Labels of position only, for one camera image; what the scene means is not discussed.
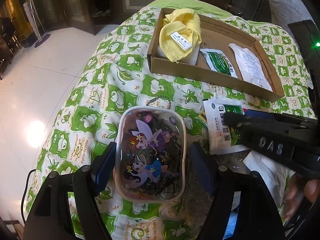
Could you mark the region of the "person's right hand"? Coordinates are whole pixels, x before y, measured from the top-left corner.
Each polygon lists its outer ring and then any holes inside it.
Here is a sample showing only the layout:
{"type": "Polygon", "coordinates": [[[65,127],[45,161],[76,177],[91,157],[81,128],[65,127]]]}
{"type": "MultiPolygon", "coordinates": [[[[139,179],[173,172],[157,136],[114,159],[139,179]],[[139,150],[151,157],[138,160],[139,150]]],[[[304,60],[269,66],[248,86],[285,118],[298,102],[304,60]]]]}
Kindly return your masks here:
{"type": "Polygon", "coordinates": [[[285,191],[283,211],[285,222],[292,218],[304,197],[311,203],[316,202],[319,197],[319,179],[305,182],[300,175],[295,173],[290,178],[285,191]]]}

